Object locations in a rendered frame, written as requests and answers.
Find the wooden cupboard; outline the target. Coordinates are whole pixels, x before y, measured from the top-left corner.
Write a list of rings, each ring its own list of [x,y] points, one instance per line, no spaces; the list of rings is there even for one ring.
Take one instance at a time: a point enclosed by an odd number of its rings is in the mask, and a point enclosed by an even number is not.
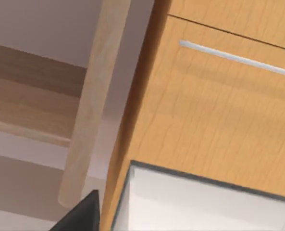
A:
[[[156,0],[109,164],[100,231],[285,231],[285,196],[136,161],[128,156],[138,114],[169,16]]]

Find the plain wooden drawer front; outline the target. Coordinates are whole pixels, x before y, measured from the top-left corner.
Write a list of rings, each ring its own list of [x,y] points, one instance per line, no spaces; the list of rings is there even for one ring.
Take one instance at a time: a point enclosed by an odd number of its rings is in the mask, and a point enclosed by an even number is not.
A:
[[[172,0],[169,13],[285,49],[285,0]]]

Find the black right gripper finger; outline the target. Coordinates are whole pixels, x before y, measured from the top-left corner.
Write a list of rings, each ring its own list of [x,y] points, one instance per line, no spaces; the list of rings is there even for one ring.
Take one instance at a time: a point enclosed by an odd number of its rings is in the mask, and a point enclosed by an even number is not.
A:
[[[99,191],[92,190],[49,231],[99,231]]]

